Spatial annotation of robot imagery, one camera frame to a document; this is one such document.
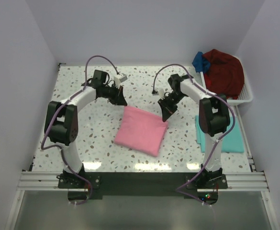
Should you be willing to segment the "pink t shirt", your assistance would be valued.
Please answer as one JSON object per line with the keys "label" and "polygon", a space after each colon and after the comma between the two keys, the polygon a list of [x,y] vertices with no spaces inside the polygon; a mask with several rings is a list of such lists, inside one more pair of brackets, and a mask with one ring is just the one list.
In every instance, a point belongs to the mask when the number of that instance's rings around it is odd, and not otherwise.
{"label": "pink t shirt", "polygon": [[114,143],[157,157],[167,128],[168,122],[160,116],[126,106]]}

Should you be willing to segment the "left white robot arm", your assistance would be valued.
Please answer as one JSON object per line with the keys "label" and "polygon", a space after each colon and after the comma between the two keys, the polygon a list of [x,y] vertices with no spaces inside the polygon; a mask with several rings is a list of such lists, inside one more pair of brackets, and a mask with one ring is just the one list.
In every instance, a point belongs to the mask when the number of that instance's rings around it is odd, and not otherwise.
{"label": "left white robot arm", "polygon": [[75,188],[81,188],[86,182],[86,176],[80,173],[83,163],[76,147],[78,113],[98,98],[105,98],[113,105],[127,106],[121,85],[126,80],[127,76],[122,73],[110,79],[107,72],[95,70],[73,95],[48,104],[41,149],[59,149],[64,171],[71,174],[68,181]]}

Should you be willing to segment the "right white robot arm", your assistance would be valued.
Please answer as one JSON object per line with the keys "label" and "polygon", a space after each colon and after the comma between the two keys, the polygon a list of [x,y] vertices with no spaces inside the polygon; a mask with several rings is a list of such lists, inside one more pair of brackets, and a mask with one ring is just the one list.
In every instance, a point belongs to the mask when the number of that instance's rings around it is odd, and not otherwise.
{"label": "right white robot arm", "polygon": [[200,176],[200,183],[205,188],[216,184],[214,173],[222,172],[221,152],[224,135],[230,125],[230,106],[226,96],[206,91],[188,75],[173,74],[168,79],[171,92],[153,89],[158,94],[158,104],[162,112],[162,120],[167,121],[178,109],[178,103],[185,97],[191,98],[199,105],[198,122],[205,136],[205,155]]}

